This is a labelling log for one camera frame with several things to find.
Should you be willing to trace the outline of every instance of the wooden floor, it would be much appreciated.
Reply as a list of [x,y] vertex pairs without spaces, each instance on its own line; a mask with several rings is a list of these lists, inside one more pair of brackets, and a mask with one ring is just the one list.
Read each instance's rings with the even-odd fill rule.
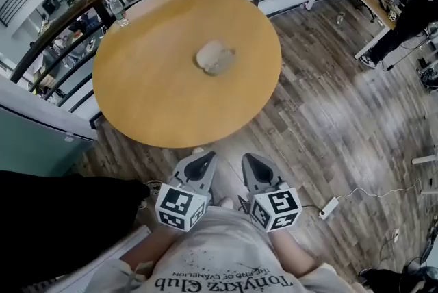
[[[346,15],[336,25],[340,12]],[[389,73],[360,65],[353,55],[380,29],[369,17],[349,0],[326,0],[311,12],[297,9],[272,18],[283,52],[272,98],[247,126],[205,146],[220,156],[215,198],[231,196],[236,204],[238,194],[246,195],[240,163],[248,151],[276,162],[289,185],[298,189],[303,205],[323,207],[356,187],[383,194],[419,179],[414,189],[383,199],[356,191],[340,199],[326,221],[318,218],[317,210],[304,210],[292,233],[349,281],[360,269],[378,264],[379,249],[395,228],[400,228],[394,245],[397,270],[417,257],[435,210],[431,205],[438,199],[420,196],[420,183],[430,189],[436,165],[411,165],[413,157],[433,153],[434,145],[430,119],[424,118],[434,112],[433,102],[415,73],[422,53],[414,51]],[[420,40],[413,39],[407,47]],[[405,53],[398,49],[386,62]],[[137,143],[104,118],[97,130],[94,148],[78,163],[87,176],[165,181],[177,161],[191,152]],[[435,180],[433,188],[438,187]],[[391,244],[383,249],[383,257],[381,268],[393,268]]]

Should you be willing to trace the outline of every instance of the black pants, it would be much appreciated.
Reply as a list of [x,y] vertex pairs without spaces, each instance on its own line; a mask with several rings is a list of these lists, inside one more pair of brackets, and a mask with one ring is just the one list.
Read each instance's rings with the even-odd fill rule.
[[3,284],[15,286],[4,292],[91,262],[131,231],[148,196],[136,180],[0,171]]
[[381,62],[388,53],[399,47],[404,41],[413,38],[421,30],[407,29],[403,26],[397,26],[394,30],[389,30],[371,50],[370,58],[373,63]]
[[362,274],[374,293],[409,293],[421,279],[390,270],[371,269]]

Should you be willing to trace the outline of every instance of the sneaker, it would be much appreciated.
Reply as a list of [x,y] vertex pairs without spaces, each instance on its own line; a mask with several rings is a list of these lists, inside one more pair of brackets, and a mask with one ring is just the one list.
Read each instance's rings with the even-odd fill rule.
[[159,194],[159,190],[161,189],[163,183],[161,181],[158,181],[158,180],[151,180],[151,181],[147,181],[143,184],[148,187],[149,196],[140,202],[140,205],[138,206],[139,210],[142,210],[142,209],[145,209],[148,207],[148,203],[146,200],[150,196],[155,196],[155,195]]
[[359,60],[365,64],[366,66],[370,67],[371,69],[375,69],[377,67],[377,64],[375,64],[373,61],[371,61],[371,58],[366,56],[366,55],[362,55]]
[[364,268],[363,270],[361,270],[361,272],[359,274],[357,274],[357,278],[358,278],[359,283],[365,288],[368,287],[368,281],[367,281],[365,276],[366,276],[366,273],[370,270],[371,270],[370,268]]
[[192,154],[202,153],[205,152],[205,149],[203,147],[196,147],[193,148]]

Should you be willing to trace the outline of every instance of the person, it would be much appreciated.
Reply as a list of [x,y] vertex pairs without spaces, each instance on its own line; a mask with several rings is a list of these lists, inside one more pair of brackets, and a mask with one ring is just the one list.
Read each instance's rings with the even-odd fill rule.
[[219,291],[352,292],[287,229],[266,234],[223,199],[188,233],[159,225],[120,259],[106,261],[85,293]]
[[426,293],[438,292],[438,270],[426,266],[413,273],[391,270],[365,269],[359,273],[362,285],[374,293]]
[[[53,49],[55,50],[55,52],[58,55],[61,55],[64,52],[64,50],[66,48],[67,40],[68,40],[68,36],[64,35],[62,38],[60,36],[58,36],[53,41]],[[74,67],[76,65],[76,63],[80,59],[81,59],[81,55],[78,55],[78,53],[76,53],[73,50],[62,59],[62,63],[66,68],[71,69],[72,67]]]
[[403,9],[396,28],[389,30],[369,53],[359,58],[360,61],[375,69],[390,52],[435,21],[438,21],[438,0],[410,0]]

